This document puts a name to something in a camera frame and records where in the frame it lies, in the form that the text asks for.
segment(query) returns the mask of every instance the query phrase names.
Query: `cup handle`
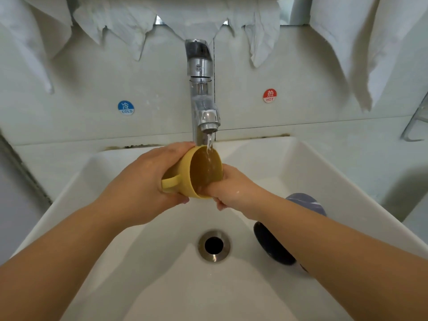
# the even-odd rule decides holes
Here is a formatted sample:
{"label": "cup handle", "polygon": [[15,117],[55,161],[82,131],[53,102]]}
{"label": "cup handle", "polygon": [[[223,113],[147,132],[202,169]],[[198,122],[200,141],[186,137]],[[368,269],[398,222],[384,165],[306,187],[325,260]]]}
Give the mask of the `cup handle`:
{"label": "cup handle", "polygon": [[181,176],[176,175],[175,177],[162,180],[162,189],[168,189],[177,186],[181,182]]}

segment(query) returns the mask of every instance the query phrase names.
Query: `sink basin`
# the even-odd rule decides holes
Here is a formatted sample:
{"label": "sink basin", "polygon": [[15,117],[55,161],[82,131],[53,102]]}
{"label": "sink basin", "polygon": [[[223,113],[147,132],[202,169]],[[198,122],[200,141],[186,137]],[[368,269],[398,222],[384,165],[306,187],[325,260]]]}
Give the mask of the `sink basin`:
{"label": "sink basin", "polygon": [[[305,143],[279,137],[219,142],[215,148],[224,163],[272,193],[309,194],[329,218],[428,258],[424,242]],[[19,250],[92,202],[150,149],[93,156]],[[351,320],[299,264],[271,259],[253,225],[232,209],[217,211],[212,200],[191,199],[129,228],[99,258],[62,320]],[[221,230],[231,242],[229,255],[217,263],[203,260],[197,249],[199,238],[211,229]]]}

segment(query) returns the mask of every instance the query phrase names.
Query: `yellow cup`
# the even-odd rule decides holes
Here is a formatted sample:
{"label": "yellow cup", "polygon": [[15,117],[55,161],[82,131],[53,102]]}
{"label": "yellow cup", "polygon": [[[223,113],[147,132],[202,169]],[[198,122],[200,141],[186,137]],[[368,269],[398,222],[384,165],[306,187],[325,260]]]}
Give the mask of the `yellow cup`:
{"label": "yellow cup", "polygon": [[166,193],[180,193],[187,197],[210,198],[197,191],[211,182],[223,179],[223,167],[217,151],[207,153],[207,146],[190,149],[162,177],[162,189]]}

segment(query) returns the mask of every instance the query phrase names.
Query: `faucet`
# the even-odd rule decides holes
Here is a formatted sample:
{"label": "faucet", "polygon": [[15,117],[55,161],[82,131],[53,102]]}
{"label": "faucet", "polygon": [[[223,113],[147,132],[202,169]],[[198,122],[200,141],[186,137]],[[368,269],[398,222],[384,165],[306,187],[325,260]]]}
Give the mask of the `faucet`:
{"label": "faucet", "polygon": [[208,134],[217,132],[220,116],[212,95],[213,61],[205,40],[187,39],[187,75],[190,77],[193,141],[206,145]]}

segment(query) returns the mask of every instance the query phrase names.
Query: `red sticker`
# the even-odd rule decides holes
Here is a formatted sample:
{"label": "red sticker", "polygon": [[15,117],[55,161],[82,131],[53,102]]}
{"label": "red sticker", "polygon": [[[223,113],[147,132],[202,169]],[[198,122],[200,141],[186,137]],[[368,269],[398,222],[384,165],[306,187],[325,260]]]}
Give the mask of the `red sticker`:
{"label": "red sticker", "polygon": [[268,89],[263,94],[263,100],[265,103],[273,102],[276,99],[276,90],[275,89]]}

